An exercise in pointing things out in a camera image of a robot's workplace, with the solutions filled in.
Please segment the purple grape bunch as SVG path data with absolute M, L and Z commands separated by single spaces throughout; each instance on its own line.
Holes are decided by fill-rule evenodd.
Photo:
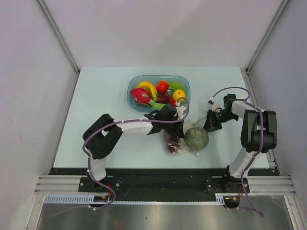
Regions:
M 163 133 L 163 138 L 165 150 L 172 155 L 178 154 L 181 148 L 179 138 L 171 137 L 166 131 Z

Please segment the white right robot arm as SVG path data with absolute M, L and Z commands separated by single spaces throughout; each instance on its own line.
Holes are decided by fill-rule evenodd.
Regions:
M 277 114 L 275 111 L 261 110 L 235 94 L 224 97 L 223 108 L 218 107 L 211 99 L 212 108 L 207 111 L 203 128 L 207 132 L 222 129 L 222 124 L 231 120 L 243 120 L 240 143 L 241 150 L 235 160 L 228 165 L 229 176 L 221 180 L 226 192 L 238 188 L 237 178 L 244 178 L 261 154 L 267 153 L 277 145 Z

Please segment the clear patterned zip bag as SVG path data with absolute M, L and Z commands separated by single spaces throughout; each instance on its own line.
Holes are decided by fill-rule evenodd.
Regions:
M 165 150 L 169 155 L 181 155 L 185 153 L 199 156 L 201 150 L 209 144 L 209 134 L 203 128 L 207 117 L 198 120 L 186 119 L 182 128 L 184 136 L 172 137 L 166 131 L 163 133 L 163 142 Z

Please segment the green netted melon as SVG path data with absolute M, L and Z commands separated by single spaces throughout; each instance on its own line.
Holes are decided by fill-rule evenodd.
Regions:
M 201 150 L 209 144 L 208 132 L 202 127 L 191 127 L 185 133 L 184 142 L 191 150 Z

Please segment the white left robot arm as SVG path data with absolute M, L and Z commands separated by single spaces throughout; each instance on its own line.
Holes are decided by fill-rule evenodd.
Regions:
M 83 151 L 88 156 L 89 186 L 102 191 L 106 186 L 106 157 L 120 138 L 135 135 L 151 135 L 165 131 L 175 138 L 183 138 L 183 123 L 189 107 L 165 105 L 161 110 L 140 118 L 115 121 L 110 114 L 102 115 L 83 134 Z

